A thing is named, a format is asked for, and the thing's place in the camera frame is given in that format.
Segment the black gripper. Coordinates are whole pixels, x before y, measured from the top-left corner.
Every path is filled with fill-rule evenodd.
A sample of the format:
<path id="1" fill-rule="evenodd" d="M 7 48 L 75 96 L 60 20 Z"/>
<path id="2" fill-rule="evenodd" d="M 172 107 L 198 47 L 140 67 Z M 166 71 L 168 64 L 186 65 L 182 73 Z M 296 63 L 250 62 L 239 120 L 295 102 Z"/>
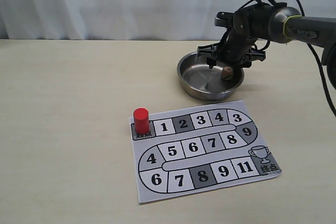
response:
<path id="1" fill-rule="evenodd" d="M 265 49 L 257 49 L 259 38 L 269 40 L 268 24 L 273 7 L 254 4 L 234 12 L 233 25 L 215 44 L 199 46 L 197 55 L 206 57 L 209 68 L 218 62 L 231 67 L 251 67 L 253 61 L 266 59 Z"/>

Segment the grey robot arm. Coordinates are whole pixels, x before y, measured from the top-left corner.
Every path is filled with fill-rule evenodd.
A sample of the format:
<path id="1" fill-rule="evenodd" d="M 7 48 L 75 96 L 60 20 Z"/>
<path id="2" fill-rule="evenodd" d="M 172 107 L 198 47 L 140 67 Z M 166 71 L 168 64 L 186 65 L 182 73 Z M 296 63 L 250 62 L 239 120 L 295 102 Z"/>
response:
<path id="1" fill-rule="evenodd" d="M 258 39 L 286 44 L 292 40 L 323 48 L 321 64 L 327 68 L 335 85 L 335 19 L 300 15 L 286 3 L 254 4 L 234 13 L 219 12 L 216 26 L 227 30 L 215 44 L 199 46 L 198 56 L 206 58 L 210 68 L 218 62 L 233 68 L 249 68 L 255 60 L 263 61 L 263 49 L 253 48 Z"/>

